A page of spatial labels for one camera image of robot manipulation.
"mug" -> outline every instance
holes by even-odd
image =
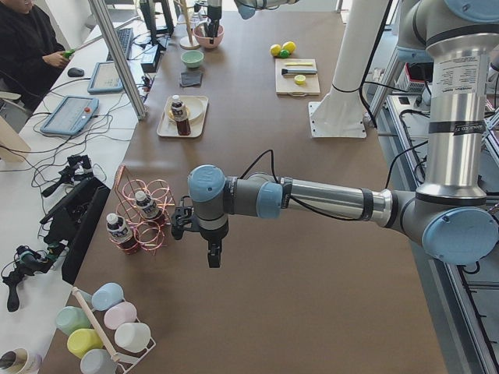
[[[113,374],[118,363],[112,361],[105,349],[91,349],[81,359],[80,370],[83,374]]]
[[[123,300],[123,289],[117,283],[106,283],[92,295],[92,306],[96,310],[108,310]]]
[[[115,332],[116,344],[127,351],[138,353],[145,349],[150,340],[150,328],[141,322],[123,323]]]
[[[120,302],[104,314],[104,324],[108,329],[116,330],[125,322],[135,322],[137,309],[131,302]]]
[[[69,335],[68,350],[77,358],[82,358],[89,350],[104,347],[102,340],[93,329],[78,329]]]
[[[91,326],[83,309],[75,306],[62,308],[55,317],[55,325],[68,336],[78,329],[87,329]]]
[[[2,372],[6,374],[27,374],[40,368],[41,356],[27,351],[24,348],[17,348],[7,352],[2,356],[2,360],[7,358],[8,367]]]

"hand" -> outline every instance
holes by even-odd
[[[64,52],[54,52],[51,55],[42,56],[42,58],[47,65],[64,69],[69,64],[69,60],[62,55],[63,53]]]

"black sweater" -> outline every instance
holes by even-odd
[[[28,14],[21,14],[0,2],[0,76],[22,95],[29,109],[35,109],[62,71],[46,64],[42,56],[64,50],[40,8],[34,6]]]

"green bowl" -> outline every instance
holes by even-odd
[[[199,68],[204,60],[204,53],[201,51],[187,51],[182,53],[182,62],[188,68]]]

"white desk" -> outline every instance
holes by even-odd
[[[131,26],[134,28],[135,35],[145,32],[145,26],[141,22],[137,21]],[[98,34],[99,30],[94,30],[90,34],[89,39]],[[140,51],[139,47],[134,46],[134,49],[130,53],[130,58],[138,55]],[[85,70],[85,77],[90,77],[94,71],[95,63],[105,61],[107,54],[108,49],[104,40],[96,41],[84,49],[77,51],[66,71],[71,67],[78,67]],[[131,61],[129,64],[134,78],[140,83],[140,77],[143,75],[140,68],[140,60]],[[69,78],[66,71],[61,74],[54,86],[74,79]],[[56,92],[61,95],[75,94],[90,96],[87,92],[88,82],[88,80],[80,80],[70,83],[57,89]],[[100,100],[99,115],[104,115],[111,108],[116,108],[111,113],[114,119],[109,126],[109,131],[103,134],[108,137],[89,136],[86,149],[84,149],[84,145],[81,145],[58,153],[54,164],[62,166],[45,169],[43,176],[47,180],[58,177],[58,171],[64,168],[68,156],[83,152],[83,154],[90,157],[92,164],[101,166],[106,177],[99,167],[94,168],[95,175],[107,187],[112,187],[115,172],[125,155],[128,140],[132,137],[137,120],[135,111],[129,104],[126,94],[105,94],[98,95],[98,98]],[[42,111],[52,112],[61,99],[60,96],[50,93],[35,113]],[[30,145],[32,151],[50,150],[64,141],[58,137],[45,137],[34,131],[40,128],[42,120],[45,117],[45,115],[35,115],[20,132],[21,137]],[[101,118],[96,118],[90,122],[90,126],[99,119]],[[79,143],[83,141],[83,138],[84,135],[78,136],[74,142]],[[27,160],[31,164],[36,164],[52,154],[53,152],[32,153],[27,157]],[[2,267],[12,261],[14,252],[19,245],[28,245],[35,251],[46,249],[43,238],[37,237],[40,228],[39,221],[44,217],[44,211],[42,209],[40,190],[31,187],[34,171],[2,172],[27,169],[28,167],[29,164],[27,162],[6,163],[0,161],[0,191],[3,195],[2,208],[0,209],[0,221],[2,222],[2,226],[0,227],[0,238],[2,238],[0,265]],[[61,186],[52,196],[44,199],[45,210],[48,211],[64,195],[65,189]],[[24,278],[17,288],[20,307],[16,312],[7,311],[6,303],[9,289],[6,285],[0,284],[0,321],[2,321],[0,325],[2,330],[0,355],[21,347],[37,352],[42,357],[47,353],[55,332],[55,317],[58,311],[65,306],[71,288],[70,284],[62,280],[62,261],[63,258],[61,257],[55,264],[55,268],[46,274],[37,273],[34,277]],[[12,266],[6,269],[4,275],[8,275],[11,269]]]

